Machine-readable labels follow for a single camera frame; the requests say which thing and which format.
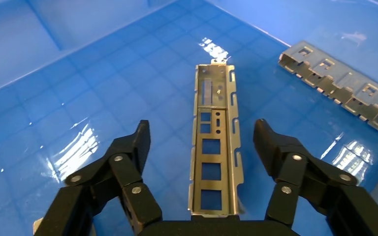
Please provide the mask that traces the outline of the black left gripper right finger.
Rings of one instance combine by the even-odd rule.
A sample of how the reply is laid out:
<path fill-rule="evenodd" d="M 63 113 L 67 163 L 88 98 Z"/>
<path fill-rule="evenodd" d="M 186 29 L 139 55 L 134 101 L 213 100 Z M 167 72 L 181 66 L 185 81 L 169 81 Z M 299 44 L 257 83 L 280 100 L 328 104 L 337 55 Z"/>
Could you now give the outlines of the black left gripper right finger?
<path fill-rule="evenodd" d="M 294 137 L 258 119 L 254 147 L 275 187 L 265 219 L 291 228 L 297 201 L 306 199 L 325 215 L 336 236 L 378 236 L 378 205 L 353 175 L 313 157 Z"/>

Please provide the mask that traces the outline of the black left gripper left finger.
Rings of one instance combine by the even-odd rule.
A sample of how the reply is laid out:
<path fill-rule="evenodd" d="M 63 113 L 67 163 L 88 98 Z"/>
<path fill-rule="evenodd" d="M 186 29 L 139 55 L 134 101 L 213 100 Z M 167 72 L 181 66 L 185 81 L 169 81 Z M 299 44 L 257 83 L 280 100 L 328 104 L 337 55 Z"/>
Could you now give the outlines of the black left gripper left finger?
<path fill-rule="evenodd" d="M 36 236 L 92 236 L 93 219 L 119 199 L 135 235 L 162 221 L 162 211 L 142 173 L 151 144 L 148 120 L 116 138 L 98 160 L 70 174 L 35 231 Z"/>

